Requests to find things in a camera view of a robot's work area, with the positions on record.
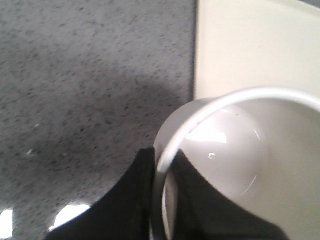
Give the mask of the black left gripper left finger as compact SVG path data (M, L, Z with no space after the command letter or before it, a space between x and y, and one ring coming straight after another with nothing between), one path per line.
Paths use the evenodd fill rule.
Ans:
M119 182L90 209L51 231L47 240L148 240L154 148L140 149Z

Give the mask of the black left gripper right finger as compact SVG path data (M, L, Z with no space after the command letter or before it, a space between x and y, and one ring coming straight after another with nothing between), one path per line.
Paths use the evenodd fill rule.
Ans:
M217 191L180 150L171 168L178 187L175 240L286 240L273 223L249 213Z

